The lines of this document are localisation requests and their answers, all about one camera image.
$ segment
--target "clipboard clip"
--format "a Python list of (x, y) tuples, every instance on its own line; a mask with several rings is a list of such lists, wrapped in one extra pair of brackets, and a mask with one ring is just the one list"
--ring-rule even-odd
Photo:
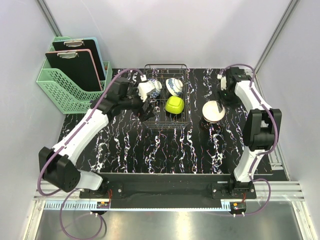
[(70, 48), (75, 48), (75, 47), (80, 47), (80, 46), (84, 46), (85, 43), (84, 41), (82, 41), (82, 39), (76, 39), (76, 40), (72, 40), (72, 41), (65, 41), (63, 43), (65, 46), (70, 47)]
[(78, 53), (76, 51), (72, 51), (72, 52), (59, 52), (57, 53), (58, 57), (62, 58), (62, 59), (73, 59), (78, 57)]

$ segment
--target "white wall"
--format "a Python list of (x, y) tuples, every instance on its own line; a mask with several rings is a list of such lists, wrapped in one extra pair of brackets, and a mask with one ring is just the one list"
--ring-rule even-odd
[(46, 0), (63, 35), (97, 37), (116, 68), (255, 65), (290, 0)]
[(39, 175), (63, 115), (36, 84), (53, 34), (35, 0), (0, 1), (0, 234), (21, 239)]
[(282, 111), (280, 144), (292, 180), (301, 183), (320, 236), (320, 1), (302, 0), (258, 78), (268, 103)]

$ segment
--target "metal floor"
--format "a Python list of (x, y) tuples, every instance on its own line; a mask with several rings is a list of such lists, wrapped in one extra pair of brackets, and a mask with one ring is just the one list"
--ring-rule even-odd
[[(260, 208), (248, 202), (248, 211)], [(94, 235), (100, 221), (85, 211), (63, 211), (63, 224), (75, 237)], [(107, 225), (100, 240), (302, 240), (302, 234), (290, 202), (270, 202), (260, 213), (246, 217), (226, 217), (225, 212), (146, 212), (109, 211), (103, 215)], [(59, 211), (44, 210), (36, 234), (37, 240), (67, 240), (61, 231)]]

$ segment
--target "green basket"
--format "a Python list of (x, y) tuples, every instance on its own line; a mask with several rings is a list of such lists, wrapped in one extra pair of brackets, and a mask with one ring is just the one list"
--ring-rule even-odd
[[(69, 37), (56, 37), (54, 40), (68, 40)], [(60, 69), (51, 68), (48, 60), (44, 61), (41, 72), (36, 80), (42, 90), (49, 96), (63, 114), (82, 114), (90, 108), (90, 101), (101, 96), (112, 78), (112, 68), (108, 61), (105, 81), (100, 81), (103, 91), (84, 91)]]

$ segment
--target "white bowl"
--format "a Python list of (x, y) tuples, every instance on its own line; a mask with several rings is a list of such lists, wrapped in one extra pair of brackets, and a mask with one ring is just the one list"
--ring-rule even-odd
[(183, 91), (184, 84), (181, 80), (176, 78), (169, 78), (165, 81), (166, 89), (172, 96), (178, 97)]
[(202, 114), (206, 121), (215, 124), (225, 116), (226, 110), (222, 106), (222, 111), (219, 112), (217, 101), (208, 101), (205, 105), (203, 105)]

